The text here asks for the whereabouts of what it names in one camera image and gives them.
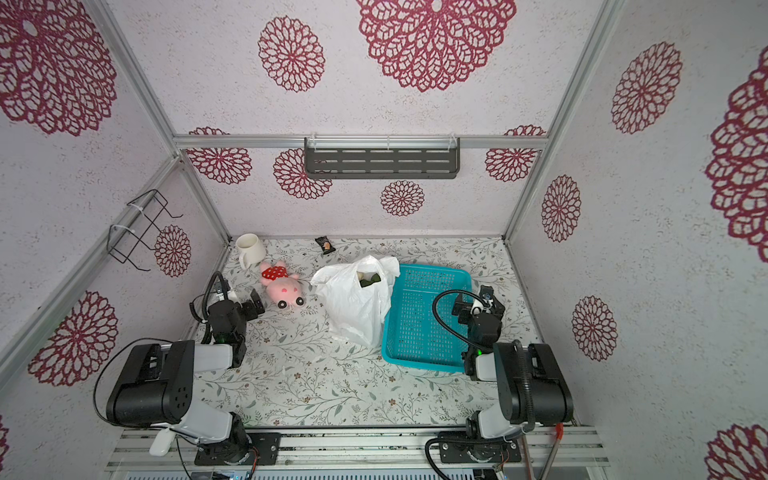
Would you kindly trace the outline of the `dark green avocado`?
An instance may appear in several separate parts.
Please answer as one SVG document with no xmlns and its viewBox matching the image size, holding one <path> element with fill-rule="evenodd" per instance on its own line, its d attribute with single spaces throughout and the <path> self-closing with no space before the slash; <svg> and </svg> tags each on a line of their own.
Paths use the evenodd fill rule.
<svg viewBox="0 0 768 480">
<path fill-rule="evenodd" d="M 357 277 L 361 288 L 366 288 L 381 281 L 381 276 L 378 273 L 358 272 Z"/>
</svg>

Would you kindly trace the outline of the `white plastic bag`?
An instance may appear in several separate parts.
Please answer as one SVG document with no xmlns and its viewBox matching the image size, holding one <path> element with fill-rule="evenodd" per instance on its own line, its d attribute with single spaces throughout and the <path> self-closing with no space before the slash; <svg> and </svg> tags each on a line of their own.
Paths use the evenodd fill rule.
<svg viewBox="0 0 768 480">
<path fill-rule="evenodd" d="M 378 273 L 381 281 L 361 288 L 357 273 Z M 310 280 L 328 317 L 332 335 L 366 348 L 381 345 L 400 262 L 392 256 L 365 256 L 352 263 L 319 269 Z"/>
</svg>

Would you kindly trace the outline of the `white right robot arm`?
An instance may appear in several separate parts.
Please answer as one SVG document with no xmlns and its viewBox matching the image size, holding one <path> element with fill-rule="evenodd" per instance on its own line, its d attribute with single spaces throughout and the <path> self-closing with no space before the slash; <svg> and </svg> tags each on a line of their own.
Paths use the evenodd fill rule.
<svg viewBox="0 0 768 480">
<path fill-rule="evenodd" d="M 573 419 L 574 401 L 551 347 L 545 343 L 525 346 L 520 340 L 503 342 L 505 307 L 490 286 L 478 293 L 454 294 L 451 314 L 465 326 L 465 334 L 447 327 L 467 345 L 462 352 L 464 373 L 479 382 L 496 385 L 498 400 L 474 412 L 466 422 L 471 440 L 512 439 L 537 426 L 556 426 Z"/>
</svg>

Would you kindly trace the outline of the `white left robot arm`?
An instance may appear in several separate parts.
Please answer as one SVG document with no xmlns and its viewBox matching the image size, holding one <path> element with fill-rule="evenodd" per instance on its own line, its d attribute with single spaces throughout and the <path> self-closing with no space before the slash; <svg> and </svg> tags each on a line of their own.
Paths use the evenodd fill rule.
<svg viewBox="0 0 768 480">
<path fill-rule="evenodd" d="M 247 323 L 265 312 L 252 290 L 245 301 L 232 296 L 207 308 L 209 344 L 193 340 L 134 346 L 105 407 L 106 420 L 125 428 L 157 431 L 153 456 L 185 438 L 197 447 L 198 465 L 243 465 L 259 459 L 258 448 L 234 412 L 214 408 L 194 396 L 197 373 L 237 369 L 247 352 Z"/>
</svg>

